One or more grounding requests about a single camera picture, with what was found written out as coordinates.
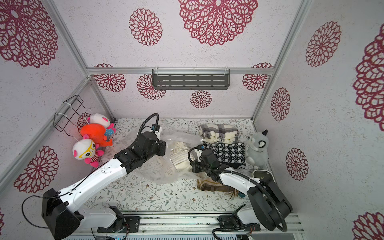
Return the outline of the grey cream plaid scarf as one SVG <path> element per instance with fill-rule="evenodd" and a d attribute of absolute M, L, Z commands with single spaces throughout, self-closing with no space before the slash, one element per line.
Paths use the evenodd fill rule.
<path fill-rule="evenodd" d="M 199 134 L 209 144 L 234 144 L 239 141 L 239 131 L 232 125 L 202 124 L 199 126 Z"/>

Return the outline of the clear plastic vacuum bag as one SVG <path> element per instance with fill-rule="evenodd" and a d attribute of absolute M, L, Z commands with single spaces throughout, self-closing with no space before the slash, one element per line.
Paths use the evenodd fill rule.
<path fill-rule="evenodd" d="M 197 180 L 200 178 L 199 174 L 191 172 L 170 174 L 171 167 L 171 149 L 174 142 L 183 142 L 190 149 L 202 143 L 202 138 L 199 135 L 193 135 L 185 131 L 164 130 L 161 133 L 161 140 L 166 142 L 166 153 L 163 157 L 154 156 L 147 160 L 140 168 L 135 169 L 129 173 L 128 176 L 141 177 L 151 183 L 156 184 L 171 184 L 178 180 L 192 179 Z"/>

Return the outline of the beige brown fringed scarf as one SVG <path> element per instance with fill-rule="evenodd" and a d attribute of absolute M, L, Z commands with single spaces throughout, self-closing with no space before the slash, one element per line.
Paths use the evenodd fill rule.
<path fill-rule="evenodd" d="M 239 196 L 239 191 L 233 187 L 210 181 L 210 179 L 197 180 L 197 188 L 201 191 L 226 193 L 231 199 Z"/>

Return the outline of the black white houndstooth scarf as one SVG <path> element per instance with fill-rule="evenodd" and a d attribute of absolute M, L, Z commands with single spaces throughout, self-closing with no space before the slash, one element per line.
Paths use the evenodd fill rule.
<path fill-rule="evenodd" d="M 212 150 L 217 157 L 217 160 L 222 164 L 226 164 L 234 169 L 246 165 L 244 143 L 209 144 L 207 142 L 203 142 L 203 146 L 206 150 Z"/>

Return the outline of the cream knitted scarf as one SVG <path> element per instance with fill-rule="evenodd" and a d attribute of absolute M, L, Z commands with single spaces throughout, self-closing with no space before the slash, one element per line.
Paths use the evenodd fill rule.
<path fill-rule="evenodd" d="M 190 148 L 183 142 L 174 142 L 171 149 L 171 167 L 170 174 L 191 172 L 192 166 L 188 159 Z"/>

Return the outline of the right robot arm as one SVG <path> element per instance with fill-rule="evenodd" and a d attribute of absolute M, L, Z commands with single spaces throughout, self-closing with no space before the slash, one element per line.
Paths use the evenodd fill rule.
<path fill-rule="evenodd" d="M 188 160 L 194 173 L 204 172 L 215 182 L 229 186 L 247 195 L 250 203 L 233 212 L 231 220 L 224 226 L 213 230 L 243 231 L 255 230 L 263 226 L 269 231 L 275 229 L 285 233 L 288 231 L 286 217 L 293 207 L 275 181 L 271 178 L 258 179 L 246 176 L 233 168 L 221 164 L 212 150 L 202 145 L 188 152 Z"/>

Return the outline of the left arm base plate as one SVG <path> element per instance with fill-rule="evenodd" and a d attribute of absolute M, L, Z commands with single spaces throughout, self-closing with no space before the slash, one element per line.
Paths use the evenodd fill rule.
<path fill-rule="evenodd" d="M 140 226 L 141 217 L 125 216 L 124 220 L 118 218 L 110 227 L 99 227 L 97 233 L 137 233 Z"/>

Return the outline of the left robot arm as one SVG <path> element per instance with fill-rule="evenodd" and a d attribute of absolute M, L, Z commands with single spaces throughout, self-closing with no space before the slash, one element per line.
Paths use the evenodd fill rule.
<path fill-rule="evenodd" d="M 140 133 L 131 145 L 89 176 L 60 191 L 45 192 L 42 217 L 54 239 L 63 240 L 83 228 L 123 230 L 126 219 L 116 206 L 96 211 L 86 211 L 82 206 L 104 187 L 140 168 L 153 156 L 163 157 L 166 142 L 160 140 L 160 135 L 159 131 Z"/>

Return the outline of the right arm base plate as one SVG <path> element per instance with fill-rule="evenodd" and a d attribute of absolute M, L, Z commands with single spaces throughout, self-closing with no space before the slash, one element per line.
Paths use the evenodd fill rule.
<path fill-rule="evenodd" d="M 249 232 L 257 232 L 261 230 L 259 223 L 253 224 L 243 224 L 240 219 L 236 216 L 219 216 L 217 218 L 220 230 L 226 231 L 249 231 Z"/>

